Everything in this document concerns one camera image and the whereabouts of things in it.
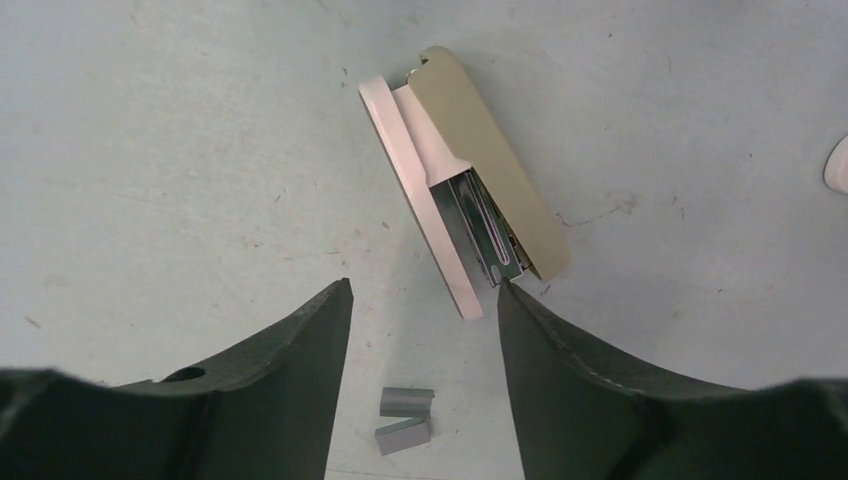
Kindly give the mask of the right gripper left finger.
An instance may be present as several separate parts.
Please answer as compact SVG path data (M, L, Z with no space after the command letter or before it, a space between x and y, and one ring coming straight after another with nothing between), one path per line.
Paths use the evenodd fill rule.
M352 320L348 279L161 381L1 372L5 479L321 479Z

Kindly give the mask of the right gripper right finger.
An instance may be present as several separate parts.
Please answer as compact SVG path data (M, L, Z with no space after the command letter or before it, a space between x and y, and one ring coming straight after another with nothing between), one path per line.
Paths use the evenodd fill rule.
M497 318L528 479L843 479L847 383L744 390L630 355L512 283Z

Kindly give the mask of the grey staple strip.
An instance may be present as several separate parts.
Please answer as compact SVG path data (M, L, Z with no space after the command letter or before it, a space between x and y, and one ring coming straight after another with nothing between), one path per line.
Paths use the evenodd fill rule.
M431 440L428 419L409 418L375 430L375 440L382 456L408 450Z
M392 418L430 419L435 392L431 389L384 387L379 414Z

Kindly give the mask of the beige stapler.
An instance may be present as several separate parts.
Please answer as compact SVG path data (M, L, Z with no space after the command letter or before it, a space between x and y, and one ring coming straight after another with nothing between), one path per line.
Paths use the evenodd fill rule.
M381 76L359 86L366 108L460 316L483 310L434 193L448 190L493 287L531 271L542 281L570 261L564 233L459 58L442 46L420 55L403 85Z

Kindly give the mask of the white stapler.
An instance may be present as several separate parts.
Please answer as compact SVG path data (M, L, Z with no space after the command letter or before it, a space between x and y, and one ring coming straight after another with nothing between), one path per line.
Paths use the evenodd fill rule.
M831 151L823 170L826 186L840 194L848 194L848 136Z

